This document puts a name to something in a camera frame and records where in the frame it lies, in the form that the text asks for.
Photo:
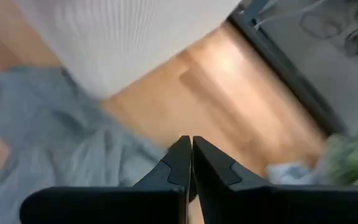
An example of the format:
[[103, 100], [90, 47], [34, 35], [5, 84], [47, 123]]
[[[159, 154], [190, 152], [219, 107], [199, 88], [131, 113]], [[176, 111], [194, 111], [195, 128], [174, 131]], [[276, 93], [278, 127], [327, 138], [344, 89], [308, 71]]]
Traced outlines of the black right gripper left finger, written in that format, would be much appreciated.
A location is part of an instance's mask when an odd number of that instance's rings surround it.
[[22, 224], [187, 224], [191, 141], [182, 136], [132, 187], [50, 187], [21, 204]]

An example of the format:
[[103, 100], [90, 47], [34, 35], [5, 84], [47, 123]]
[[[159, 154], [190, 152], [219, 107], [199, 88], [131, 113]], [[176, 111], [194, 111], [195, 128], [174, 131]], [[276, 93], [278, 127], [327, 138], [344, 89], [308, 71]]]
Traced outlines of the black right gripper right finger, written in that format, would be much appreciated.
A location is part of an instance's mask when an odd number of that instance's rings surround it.
[[358, 186], [271, 184], [201, 136], [193, 173], [205, 224], [358, 224]]

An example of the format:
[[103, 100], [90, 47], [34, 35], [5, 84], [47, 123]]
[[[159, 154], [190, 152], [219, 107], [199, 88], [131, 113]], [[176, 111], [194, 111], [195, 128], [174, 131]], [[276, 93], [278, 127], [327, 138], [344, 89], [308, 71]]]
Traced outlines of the grey sock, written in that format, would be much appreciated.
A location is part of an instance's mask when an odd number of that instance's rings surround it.
[[273, 184], [316, 185], [321, 181], [316, 172], [302, 162], [271, 164], [265, 169], [268, 180]]

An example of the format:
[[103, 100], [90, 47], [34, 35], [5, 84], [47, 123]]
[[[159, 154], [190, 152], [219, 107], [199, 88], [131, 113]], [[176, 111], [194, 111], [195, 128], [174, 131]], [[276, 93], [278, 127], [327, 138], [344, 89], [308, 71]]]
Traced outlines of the grey garment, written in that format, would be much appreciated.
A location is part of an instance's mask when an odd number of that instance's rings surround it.
[[121, 126], [62, 68], [0, 72], [0, 224], [21, 224], [19, 207], [47, 187], [127, 187], [163, 157]]

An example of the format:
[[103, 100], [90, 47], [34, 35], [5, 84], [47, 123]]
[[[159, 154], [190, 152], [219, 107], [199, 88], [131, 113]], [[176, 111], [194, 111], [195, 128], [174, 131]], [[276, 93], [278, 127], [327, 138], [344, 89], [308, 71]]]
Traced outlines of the white plastic laundry basket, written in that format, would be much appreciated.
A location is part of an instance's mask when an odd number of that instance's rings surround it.
[[219, 27], [240, 0], [13, 0], [89, 95], [106, 99]]

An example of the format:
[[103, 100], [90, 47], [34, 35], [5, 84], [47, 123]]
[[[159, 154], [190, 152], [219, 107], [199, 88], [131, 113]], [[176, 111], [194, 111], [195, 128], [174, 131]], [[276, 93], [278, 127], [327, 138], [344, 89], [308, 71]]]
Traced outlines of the green potted plant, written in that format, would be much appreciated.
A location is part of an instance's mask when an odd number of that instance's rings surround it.
[[319, 174], [324, 184], [358, 185], [358, 133], [353, 137], [333, 134], [327, 139]]

